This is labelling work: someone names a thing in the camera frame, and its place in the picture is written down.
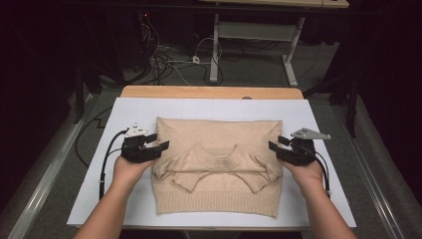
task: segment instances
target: sweater ribbed hem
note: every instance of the sweater ribbed hem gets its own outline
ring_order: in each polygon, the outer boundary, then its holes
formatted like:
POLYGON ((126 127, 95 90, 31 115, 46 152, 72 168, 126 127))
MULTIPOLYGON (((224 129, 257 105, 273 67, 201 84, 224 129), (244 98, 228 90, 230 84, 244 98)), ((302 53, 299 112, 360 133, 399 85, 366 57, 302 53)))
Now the sweater ribbed hem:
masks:
POLYGON ((280 195, 250 192, 155 192, 157 213, 224 211, 277 217, 280 195))

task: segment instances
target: human hand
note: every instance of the human hand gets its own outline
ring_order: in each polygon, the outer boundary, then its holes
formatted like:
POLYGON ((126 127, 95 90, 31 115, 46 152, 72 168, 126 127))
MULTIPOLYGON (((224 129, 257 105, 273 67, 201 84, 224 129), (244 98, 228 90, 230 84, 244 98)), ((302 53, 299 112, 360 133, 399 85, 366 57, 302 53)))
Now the human hand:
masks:
POLYGON ((322 169, 316 161, 306 166, 294 166, 281 160, 279 162, 292 173, 304 197, 315 191, 325 193, 322 185, 322 169))
POLYGON ((153 165, 155 160, 143 163, 130 162, 119 156, 114 163, 111 187, 125 189, 131 192, 143 175, 143 172, 153 165))

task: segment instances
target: table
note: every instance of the table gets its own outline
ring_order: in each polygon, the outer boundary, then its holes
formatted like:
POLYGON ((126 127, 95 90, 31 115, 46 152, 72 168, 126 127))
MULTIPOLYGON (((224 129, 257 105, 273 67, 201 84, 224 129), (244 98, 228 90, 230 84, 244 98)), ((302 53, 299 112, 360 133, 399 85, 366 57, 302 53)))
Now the table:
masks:
MULTIPOLYGON (((308 101, 303 100, 301 92, 297 89, 126 87, 121 93, 121 98, 114 104, 105 132, 69 217, 69 225, 81 226, 98 203, 101 165, 106 148, 115 133, 135 121, 153 132, 157 116, 205 120, 282 119, 283 136, 287 137, 290 137, 290 132, 302 126, 318 130, 308 101)), ((121 141, 117 139, 112 149, 119 148, 121 143, 122 138, 121 141)), ((316 140, 316 150, 323 155, 328 164, 332 202, 346 223, 350 227, 355 227, 347 200, 322 140, 316 140)), ((115 157, 116 154, 108 159, 105 169, 105 190, 110 184, 115 157)), ((128 201, 123 228, 272 231, 310 229, 304 199, 292 175, 286 169, 284 169, 283 191, 277 218, 228 212, 157 215, 150 176, 150 170, 146 171, 134 188, 128 201)))
MULTIPOLYGON (((348 8, 346 0, 201 0, 204 2, 219 3, 241 3, 255 5, 275 5, 275 6, 293 6, 306 8, 348 8)), ((283 64, 286 69, 286 75, 289 86, 297 87, 295 72, 292 67, 292 58, 298 44, 299 36, 305 23, 305 17, 300 17, 296 25, 277 25, 277 24, 256 24, 220 21, 219 14, 215 14, 214 19, 214 43, 210 70, 210 82, 218 81, 218 39, 258 39, 269 41, 290 42, 289 53, 283 55, 283 64)))

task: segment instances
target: knit fabric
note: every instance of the knit fabric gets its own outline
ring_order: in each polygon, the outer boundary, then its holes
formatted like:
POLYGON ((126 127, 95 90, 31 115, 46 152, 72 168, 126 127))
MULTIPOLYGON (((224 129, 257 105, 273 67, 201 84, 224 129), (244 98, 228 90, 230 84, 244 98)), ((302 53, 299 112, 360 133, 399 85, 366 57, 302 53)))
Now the knit fabric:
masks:
POLYGON ((170 140, 153 166, 157 213, 227 211, 277 217, 282 167, 268 141, 280 121, 157 119, 170 140))

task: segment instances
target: human arm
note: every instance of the human arm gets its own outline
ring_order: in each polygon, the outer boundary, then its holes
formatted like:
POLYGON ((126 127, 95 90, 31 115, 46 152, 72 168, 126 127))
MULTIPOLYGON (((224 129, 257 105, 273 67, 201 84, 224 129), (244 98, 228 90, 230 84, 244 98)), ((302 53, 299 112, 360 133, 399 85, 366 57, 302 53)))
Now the human arm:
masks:
POLYGON ((307 166, 294 166, 283 161, 305 198, 311 229, 316 238, 356 238, 322 185, 322 170, 314 161, 307 166))
POLYGON ((118 238, 129 195, 152 164, 153 161, 133 163, 118 157, 108 191, 74 238, 118 238))

